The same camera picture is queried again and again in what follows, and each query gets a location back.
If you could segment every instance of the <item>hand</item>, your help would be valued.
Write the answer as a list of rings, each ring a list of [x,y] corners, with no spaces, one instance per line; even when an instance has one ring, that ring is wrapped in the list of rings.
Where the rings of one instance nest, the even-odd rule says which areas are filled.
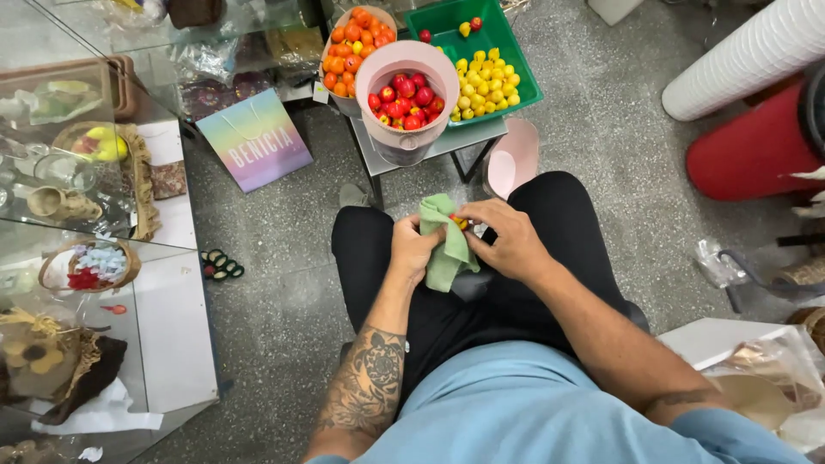
[[[418,213],[403,217],[393,227],[393,252],[388,275],[409,280],[412,287],[424,278],[432,249],[444,241],[446,228],[439,227],[429,235],[418,233],[421,218]]]
[[[531,279],[542,277],[559,265],[547,253],[527,214],[504,201],[474,201],[462,206],[455,215],[483,222],[496,231],[498,237],[493,246],[469,230],[464,236],[470,248],[505,277],[530,285]]]

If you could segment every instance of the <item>foot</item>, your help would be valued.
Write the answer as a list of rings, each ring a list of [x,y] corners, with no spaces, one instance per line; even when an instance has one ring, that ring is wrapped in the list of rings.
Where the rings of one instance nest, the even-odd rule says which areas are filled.
[[[341,192],[338,193],[338,205],[344,206],[369,206],[370,200],[366,193],[354,183],[344,184]]]

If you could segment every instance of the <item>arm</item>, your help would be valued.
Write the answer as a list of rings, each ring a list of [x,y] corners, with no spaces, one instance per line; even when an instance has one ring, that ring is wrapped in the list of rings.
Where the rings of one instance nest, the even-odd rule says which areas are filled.
[[[430,252],[445,236],[443,229],[421,236],[417,227],[417,215],[399,220],[394,227],[392,258],[384,283],[350,352],[329,383],[309,450],[301,462],[323,455],[355,459],[393,423],[401,396],[410,299],[424,278]]]
[[[493,246],[467,233],[470,247],[504,276],[524,282],[547,305],[602,390],[661,425],[669,425],[689,410],[729,408],[693,367],[550,257],[527,214],[503,201],[487,200],[469,203],[457,215],[484,222],[496,231]]]

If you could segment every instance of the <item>green plastic tray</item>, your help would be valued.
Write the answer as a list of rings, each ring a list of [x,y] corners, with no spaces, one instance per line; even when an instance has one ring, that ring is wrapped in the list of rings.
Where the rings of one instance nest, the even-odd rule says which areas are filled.
[[[481,30],[470,32],[469,36],[464,38],[459,32],[459,25],[474,17],[481,18]],[[473,53],[476,51],[484,50],[484,53],[487,53],[491,48],[498,47],[500,57],[507,64],[512,64],[516,74],[521,78],[517,87],[518,96],[521,99],[518,105],[466,121],[450,121],[450,127],[504,116],[510,111],[532,105],[545,97],[535,81],[533,72],[530,71],[530,66],[527,65],[524,54],[521,53],[521,48],[513,35],[510,23],[504,17],[498,0],[445,0],[406,12],[404,20],[414,40],[418,39],[419,31],[428,29],[432,34],[430,44],[444,49],[444,53],[453,63],[462,58],[466,58],[468,62],[472,61]]]

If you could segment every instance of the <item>white ribbed tube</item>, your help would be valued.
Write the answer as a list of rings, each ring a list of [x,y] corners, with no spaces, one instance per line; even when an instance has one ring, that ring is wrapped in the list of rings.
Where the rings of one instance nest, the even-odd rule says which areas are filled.
[[[825,56],[825,0],[775,0],[662,93],[662,106],[692,121],[752,95]]]

